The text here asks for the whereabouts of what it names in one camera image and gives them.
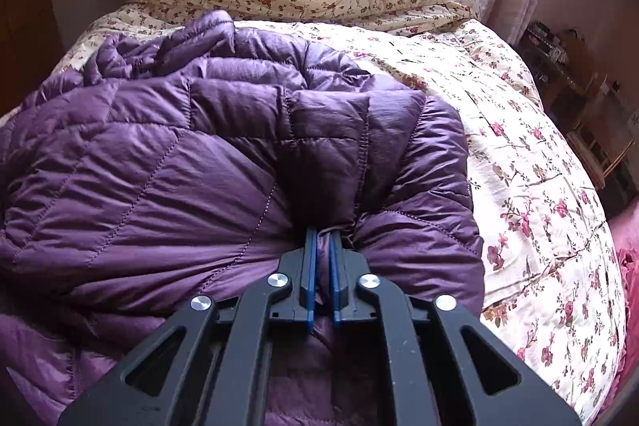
purple quilted fabric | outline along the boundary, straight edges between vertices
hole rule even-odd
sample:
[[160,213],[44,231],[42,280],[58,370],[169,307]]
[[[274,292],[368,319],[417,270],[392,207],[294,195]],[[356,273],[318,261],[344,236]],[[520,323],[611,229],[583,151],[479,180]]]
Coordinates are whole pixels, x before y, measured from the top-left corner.
[[[53,425],[189,297],[242,293],[308,225],[478,315],[466,155],[443,101],[225,12],[110,36],[0,129],[0,363]],[[374,342],[327,318],[326,237],[316,325],[274,353],[267,426],[379,421]]]

